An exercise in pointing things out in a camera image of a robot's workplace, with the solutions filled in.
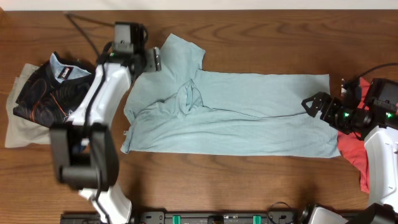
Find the light blue t-shirt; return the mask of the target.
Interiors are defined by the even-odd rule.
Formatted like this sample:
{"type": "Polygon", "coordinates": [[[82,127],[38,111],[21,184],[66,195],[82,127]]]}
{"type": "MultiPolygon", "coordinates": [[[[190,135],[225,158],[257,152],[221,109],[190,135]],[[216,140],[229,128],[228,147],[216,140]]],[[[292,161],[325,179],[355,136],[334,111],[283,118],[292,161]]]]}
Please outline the light blue t-shirt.
{"type": "Polygon", "coordinates": [[[160,56],[161,71],[142,74],[127,98],[122,152],[339,155],[337,131],[301,105],[329,92],[328,75],[205,71],[205,51],[176,35],[168,36],[160,56]]]}

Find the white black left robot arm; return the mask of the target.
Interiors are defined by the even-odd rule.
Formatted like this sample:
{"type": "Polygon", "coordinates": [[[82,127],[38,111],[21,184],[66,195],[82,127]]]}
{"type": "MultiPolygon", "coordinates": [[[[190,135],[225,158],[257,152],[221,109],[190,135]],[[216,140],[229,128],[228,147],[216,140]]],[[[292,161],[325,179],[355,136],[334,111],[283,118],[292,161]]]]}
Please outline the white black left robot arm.
{"type": "Polygon", "coordinates": [[[110,127],[134,81],[162,69],[159,48],[146,48],[143,24],[115,22],[114,40],[97,53],[95,77],[63,124],[50,128],[53,169],[61,184],[91,202],[94,213],[64,213],[60,223],[139,223],[118,183],[119,159],[110,127]]]}

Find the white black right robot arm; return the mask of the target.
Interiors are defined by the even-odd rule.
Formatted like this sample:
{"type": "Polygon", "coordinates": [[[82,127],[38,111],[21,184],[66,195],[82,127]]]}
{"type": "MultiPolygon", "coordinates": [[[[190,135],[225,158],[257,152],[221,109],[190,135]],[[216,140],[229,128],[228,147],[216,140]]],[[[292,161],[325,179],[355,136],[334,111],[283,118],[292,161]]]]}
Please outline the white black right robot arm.
{"type": "Polygon", "coordinates": [[[307,114],[364,142],[369,166],[369,206],[344,217],[321,205],[309,205],[300,223],[397,223],[397,82],[375,78],[365,95],[359,80],[342,84],[342,99],[325,92],[302,101],[307,114]]]}

